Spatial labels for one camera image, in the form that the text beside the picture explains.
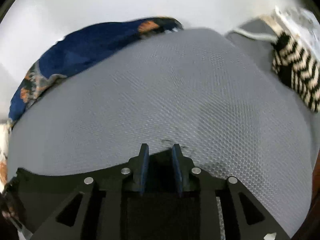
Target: gray mesh fabric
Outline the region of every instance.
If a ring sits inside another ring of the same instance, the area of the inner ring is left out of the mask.
[[[137,42],[50,90],[13,129],[20,166],[64,175],[127,162],[148,143],[238,177],[292,236],[311,199],[307,121],[253,61],[212,30]]]

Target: zigzag patterned cloth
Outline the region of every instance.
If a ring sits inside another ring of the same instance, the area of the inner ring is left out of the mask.
[[[310,51],[282,32],[274,45],[273,71],[313,112],[320,111],[320,67]]]

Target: white background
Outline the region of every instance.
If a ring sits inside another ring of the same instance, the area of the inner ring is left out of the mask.
[[[57,40],[87,25],[171,16],[185,28],[225,33],[300,0],[16,0],[0,24],[0,119],[31,65]]]

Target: black mechanical base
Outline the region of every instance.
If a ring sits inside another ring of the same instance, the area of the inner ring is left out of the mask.
[[[41,188],[42,198],[35,197],[40,189],[31,189],[30,178],[25,180],[29,186],[11,183],[7,188],[7,194],[23,191],[18,195],[25,209],[32,206],[32,198],[39,205],[47,198],[53,205],[43,204],[41,213],[33,204],[38,215],[29,212],[29,228],[28,222],[20,221],[32,232],[31,240],[219,240],[218,198],[226,240],[290,239],[236,177],[212,177],[184,157],[179,144],[150,156],[148,145],[142,144],[139,155],[125,164],[60,178],[62,188],[77,186],[56,206],[57,201],[49,200],[60,189],[54,177],[37,177],[38,183],[53,185],[50,190]]]

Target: blue fabric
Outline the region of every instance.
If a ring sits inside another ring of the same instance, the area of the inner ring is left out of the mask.
[[[147,18],[88,26],[65,37],[33,64],[11,100],[11,126],[57,80],[76,75],[141,37],[181,29],[173,18]]]

